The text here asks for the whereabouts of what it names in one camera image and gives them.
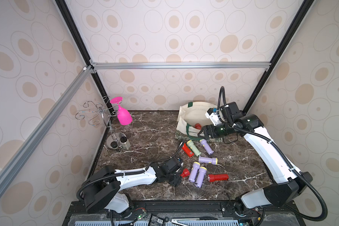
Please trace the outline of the cream green tote bag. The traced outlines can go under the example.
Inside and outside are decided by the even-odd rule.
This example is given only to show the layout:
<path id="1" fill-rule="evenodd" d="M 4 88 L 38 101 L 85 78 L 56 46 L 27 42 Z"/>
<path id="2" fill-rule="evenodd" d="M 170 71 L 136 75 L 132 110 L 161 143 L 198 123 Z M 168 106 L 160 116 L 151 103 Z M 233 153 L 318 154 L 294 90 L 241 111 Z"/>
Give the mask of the cream green tote bag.
<path id="1" fill-rule="evenodd" d="M 177 118 L 175 139 L 199 141 L 201 139 L 198 137 L 200 130 L 196 129 L 195 125 L 200 124 L 203 127 L 213 124 L 205 116 L 210 108 L 216 108 L 216 106 L 207 102 L 189 102 L 181 106 Z"/>

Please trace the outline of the pale green flashlight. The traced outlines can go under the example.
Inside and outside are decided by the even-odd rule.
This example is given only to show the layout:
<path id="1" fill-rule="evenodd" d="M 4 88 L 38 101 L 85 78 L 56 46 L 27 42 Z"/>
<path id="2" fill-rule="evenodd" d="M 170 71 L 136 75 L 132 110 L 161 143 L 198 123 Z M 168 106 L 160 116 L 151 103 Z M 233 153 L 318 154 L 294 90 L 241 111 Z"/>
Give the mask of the pale green flashlight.
<path id="1" fill-rule="evenodd" d="M 191 149 L 191 151 L 199 157 L 202 153 L 198 150 L 198 148 L 195 146 L 194 142 L 192 140 L 188 140 L 186 145 Z"/>

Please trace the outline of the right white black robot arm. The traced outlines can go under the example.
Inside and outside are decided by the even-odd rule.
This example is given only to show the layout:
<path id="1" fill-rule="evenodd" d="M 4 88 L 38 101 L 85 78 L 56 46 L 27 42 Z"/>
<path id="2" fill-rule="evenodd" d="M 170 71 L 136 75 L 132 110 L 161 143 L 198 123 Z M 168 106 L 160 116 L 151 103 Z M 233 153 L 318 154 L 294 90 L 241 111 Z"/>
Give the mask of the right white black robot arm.
<path id="1" fill-rule="evenodd" d="M 202 126 L 198 133 L 200 138 L 223 138 L 230 134 L 238 134 L 252 145 L 263 163 L 266 165 L 272 184 L 252 192 L 244 193 L 236 198 L 234 209 L 242 216 L 247 210 L 256 207 L 286 207 L 294 214 L 310 221 L 323 221 L 328 216 L 325 200 L 311 185 L 313 180 L 309 172 L 302 172 L 281 151 L 271 138 L 264 123 L 254 114 L 243 115 L 235 102 L 210 108 L 205 113 L 211 120 L 210 125 Z M 309 188 L 318 199 L 321 214 L 317 217 L 307 216 L 292 208 L 288 203 Z"/>

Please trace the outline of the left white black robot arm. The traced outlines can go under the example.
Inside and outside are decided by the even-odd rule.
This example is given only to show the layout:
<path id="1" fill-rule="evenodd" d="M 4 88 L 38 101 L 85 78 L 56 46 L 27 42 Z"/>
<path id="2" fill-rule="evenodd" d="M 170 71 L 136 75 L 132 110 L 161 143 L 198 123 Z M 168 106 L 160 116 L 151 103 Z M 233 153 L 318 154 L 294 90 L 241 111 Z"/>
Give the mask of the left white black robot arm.
<path id="1" fill-rule="evenodd" d="M 183 160 L 179 157 L 132 170 L 105 166 L 83 182 L 76 197 L 84 201 L 88 214 L 108 210 L 128 217 L 134 211 L 134 204 L 129 195 L 121 193 L 122 190 L 155 183 L 168 183 L 177 187 L 182 181 L 182 172 Z"/>

